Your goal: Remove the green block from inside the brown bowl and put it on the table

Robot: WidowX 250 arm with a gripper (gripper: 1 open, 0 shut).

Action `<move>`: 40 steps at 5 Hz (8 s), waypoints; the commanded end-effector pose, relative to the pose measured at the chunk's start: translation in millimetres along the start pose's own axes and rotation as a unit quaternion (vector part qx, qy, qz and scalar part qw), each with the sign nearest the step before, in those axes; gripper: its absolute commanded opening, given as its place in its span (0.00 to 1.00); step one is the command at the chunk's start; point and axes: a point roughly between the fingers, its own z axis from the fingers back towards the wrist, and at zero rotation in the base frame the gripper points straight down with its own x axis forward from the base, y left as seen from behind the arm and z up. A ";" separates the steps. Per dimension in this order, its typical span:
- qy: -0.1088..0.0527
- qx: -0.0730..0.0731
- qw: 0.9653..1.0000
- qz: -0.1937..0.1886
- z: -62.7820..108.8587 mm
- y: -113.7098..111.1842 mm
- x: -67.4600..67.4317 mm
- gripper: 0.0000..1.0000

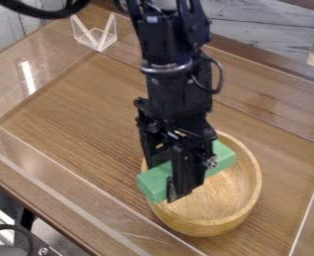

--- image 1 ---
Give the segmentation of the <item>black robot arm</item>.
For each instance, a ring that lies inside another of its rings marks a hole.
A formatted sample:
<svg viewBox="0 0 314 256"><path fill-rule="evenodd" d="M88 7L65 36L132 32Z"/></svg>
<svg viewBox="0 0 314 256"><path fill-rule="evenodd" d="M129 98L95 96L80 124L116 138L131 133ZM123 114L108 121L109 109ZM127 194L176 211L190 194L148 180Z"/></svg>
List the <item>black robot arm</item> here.
<svg viewBox="0 0 314 256"><path fill-rule="evenodd" d="M141 47L145 98L135 100L136 123L147 166L168 162L165 200L186 197L204 183L216 163L218 133L207 121L215 60L202 47L210 41L210 20L199 0L176 0L165 9L152 0L127 0L128 15Z"/></svg>

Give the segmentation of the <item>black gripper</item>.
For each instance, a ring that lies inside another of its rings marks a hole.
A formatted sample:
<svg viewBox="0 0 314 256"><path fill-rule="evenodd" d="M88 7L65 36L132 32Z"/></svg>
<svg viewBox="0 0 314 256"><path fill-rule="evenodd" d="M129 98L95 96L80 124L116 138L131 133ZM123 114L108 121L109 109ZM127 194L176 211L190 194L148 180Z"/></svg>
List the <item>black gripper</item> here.
<svg viewBox="0 0 314 256"><path fill-rule="evenodd" d="M206 173L216 165L216 132L207 121L212 111L212 69L141 68L147 98L137 98L136 123L147 167L171 161L167 201L175 202L203 185Z"/></svg>

